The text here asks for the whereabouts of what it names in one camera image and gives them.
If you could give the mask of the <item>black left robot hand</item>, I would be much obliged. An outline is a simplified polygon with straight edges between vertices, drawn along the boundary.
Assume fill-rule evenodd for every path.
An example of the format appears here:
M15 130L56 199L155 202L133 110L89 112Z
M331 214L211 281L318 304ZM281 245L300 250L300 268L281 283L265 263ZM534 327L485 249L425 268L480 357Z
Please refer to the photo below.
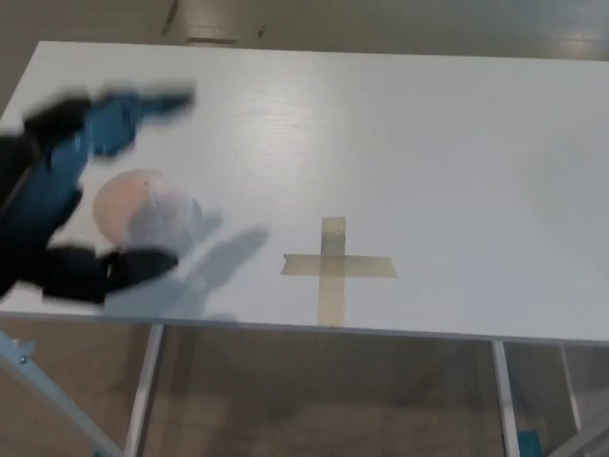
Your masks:
M164 248L54 245L51 238L77 210L81 176L92 159L127 151L147 122L169 119L195 101L192 87L154 91L69 91L1 134L1 293L18 283L48 298L101 306L112 292L156 280L176 268Z

